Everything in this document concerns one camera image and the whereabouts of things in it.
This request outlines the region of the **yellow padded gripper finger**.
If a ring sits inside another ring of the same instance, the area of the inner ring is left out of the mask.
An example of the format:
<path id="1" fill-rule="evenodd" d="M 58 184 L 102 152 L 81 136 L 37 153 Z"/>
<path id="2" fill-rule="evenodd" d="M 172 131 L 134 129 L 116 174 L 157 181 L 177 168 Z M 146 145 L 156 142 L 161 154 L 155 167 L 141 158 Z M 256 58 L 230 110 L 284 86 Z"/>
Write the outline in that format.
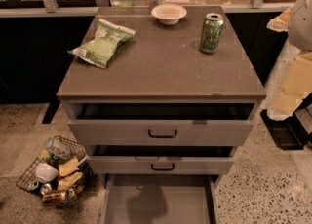
<path id="1" fill-rule="evenodd" d="M 271 120 L 289 118 L 303 100 L 312 94 L 312 52 L 300 52 L 291 62 L 276 98 L 267 110 Z"/>

